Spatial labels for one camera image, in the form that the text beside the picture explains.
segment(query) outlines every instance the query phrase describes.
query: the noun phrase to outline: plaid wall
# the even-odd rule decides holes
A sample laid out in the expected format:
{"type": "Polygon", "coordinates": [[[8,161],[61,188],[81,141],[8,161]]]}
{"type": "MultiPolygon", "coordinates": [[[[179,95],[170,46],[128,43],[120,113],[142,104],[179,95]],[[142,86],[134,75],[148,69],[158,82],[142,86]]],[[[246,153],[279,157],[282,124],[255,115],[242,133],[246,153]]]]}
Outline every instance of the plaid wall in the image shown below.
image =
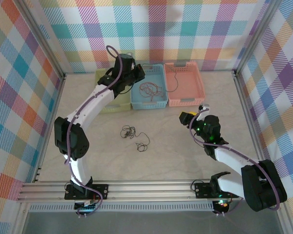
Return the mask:
{"type": "Polygon", "coordinates": [[[283,0],[242,75],[265,157],[276,165],[293,214],[293,0],[283,0]]]}
{"type": "Polygon", "coordinates": [[[27,0],[27,4],[63,69],[77,73],[112,65],[113,58],[105,51],[108,44],[143,62],[192,59],[201,70],[231,70],[269,1],[27,0]]]}
{"type": "Polygon", "coordinates": [[[12,0],[0,0],[0,234],[34,173],[59,82],[12,0]]]}

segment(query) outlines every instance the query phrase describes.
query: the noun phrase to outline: beige floor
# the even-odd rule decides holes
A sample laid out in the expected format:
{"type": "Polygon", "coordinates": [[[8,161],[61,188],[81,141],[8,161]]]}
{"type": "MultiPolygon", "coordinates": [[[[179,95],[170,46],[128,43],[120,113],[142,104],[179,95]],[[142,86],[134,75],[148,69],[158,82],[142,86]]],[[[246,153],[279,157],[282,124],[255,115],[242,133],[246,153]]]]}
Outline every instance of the beige floor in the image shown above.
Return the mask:
{"type": "MultiPolygon", "coordinates": [[[[220,119],[222,137],[232,147],[256,158],[251,136],[230,72],[202,72],[206,91],[205,103],[210,114],[220,119]]],[[[57,116],[65,117],[77,108],[94,89],[94,75],[69,75],[63,90],[57,116]]],[[[158,110],[127,111],[98,115],[86,135],[90,149],[87,165],[94,180],[206,179],[232,171],[214,161],[194,143],[188,129],[179,122],[182,111],[192,107],[168,107],[158,110]],[[123,139],[123,125],[135,126],[151,140],[146,152],[138,152],[135,142],[146,142],[144,136],[123,139]]],[[[40,181],[70,180],[64,157],[54,145],[52,131],[44,158],[40,181]]]]}

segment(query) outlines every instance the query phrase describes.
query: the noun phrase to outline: enclosure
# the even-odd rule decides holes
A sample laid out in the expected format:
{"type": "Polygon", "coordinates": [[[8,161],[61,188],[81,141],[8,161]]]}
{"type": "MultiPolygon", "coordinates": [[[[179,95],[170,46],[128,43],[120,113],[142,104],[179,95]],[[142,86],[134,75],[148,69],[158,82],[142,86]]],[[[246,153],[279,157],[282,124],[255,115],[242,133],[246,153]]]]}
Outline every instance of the enclosure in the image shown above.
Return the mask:
{"type": "Polygon", "coordinates": [[[0,0],[0,234],[80,224],[103,233],[293,233],[293,0],[0,0]],[[88,171],[109,191],[81,220],[64,200],[70,170],[54,121],[114,66],[107,45],[132,55],[146,78],[86,131],[88,171]],[[288,196],[280,210],[255,213],[243,202],[216,219],[212,201],[196,199],[192,181],[233,172],[180,123],[200,103],[233,148],[275,164],[288,196]],[[125,125],[145,135],[122,138],[125,125]]]}

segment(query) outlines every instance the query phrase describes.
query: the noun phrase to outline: pink basket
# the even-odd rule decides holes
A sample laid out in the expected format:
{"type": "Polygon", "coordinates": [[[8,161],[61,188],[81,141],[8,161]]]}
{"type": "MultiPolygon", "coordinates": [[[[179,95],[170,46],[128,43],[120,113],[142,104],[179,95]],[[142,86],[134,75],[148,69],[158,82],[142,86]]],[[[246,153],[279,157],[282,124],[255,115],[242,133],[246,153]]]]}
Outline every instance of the pink basket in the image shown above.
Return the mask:
{"type": "Polygon", "coordinates": [[[165,63],[169,106],[195,106],[205,99],[205,90],[201,74],[196,62],[187,62],[185,67],[174,67],[173,63],[165,63]]]}

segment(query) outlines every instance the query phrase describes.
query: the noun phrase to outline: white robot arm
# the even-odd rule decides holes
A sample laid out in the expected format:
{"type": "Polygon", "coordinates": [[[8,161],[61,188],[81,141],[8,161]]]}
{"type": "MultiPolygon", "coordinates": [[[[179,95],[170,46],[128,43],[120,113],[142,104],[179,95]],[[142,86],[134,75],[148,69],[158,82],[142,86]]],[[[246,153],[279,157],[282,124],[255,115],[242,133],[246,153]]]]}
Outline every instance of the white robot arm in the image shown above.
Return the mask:
{"type": "Polygon", "coordinates": [[[92,184],[84,161],[89,149],[85,131],[98,113],[126,86],[132,86],[145,77],[142,66],[136,65],[132,56],[120,54],[115,59],[115,66],[99,79],[89,97],[66,118],[58,117],[54,123],[55,145],[64,155],[65,163],[70,164],[71,184],[85,197],[91,194],[88,188],[92,184]]]}
{"type": "MultiPolygon", "coordinates": [[[[88,100],[94,94],[100,92],[106,88],[105,85],[97,85],[94,91],[90,94],[90,96],[86,99],[88,100]]],[[[71,122],[77,111],[82,107],[82,105],[86,102],[86,100],[71,114],[67,116],[67,121],[71,122]]],[[[114,93],[112,90],[104,91],[99,97],[92,99],[86,107],[80,112],[78,118],[74,121],[74,124],[79,124],[80,127],[86,132],[89,125],[93,121],[93,119],[98,115],[98,113],[108,105],[112,100],[114,100],[114,93]]],[[[73,174],[75,178],[80,181],[83,185],[86,185],[91,178],[87,165],[85,163],[85,157],[78,158],[76,160],[70,159],[70,163],[72,166],[73,174]]],[[[78,184],[74,177],[71,180],[78,184]]]]}
{"type": "Polygon", "coordinates": [[[209,115],[209,106],[201,105],[199,114],[182,112],[179,120],[183,125],[195,131],[203,141],[192,137],[204,145],[204,151],[214,160],[225,163],[234,172],[222,172],[213,175],[210,187],[215,196],[222,192],[242,197],[254,211],[277,205],[287,200],[287,194],[270,160],[250,159],[233,149],[220,135],[219,118],[209,115]]]}

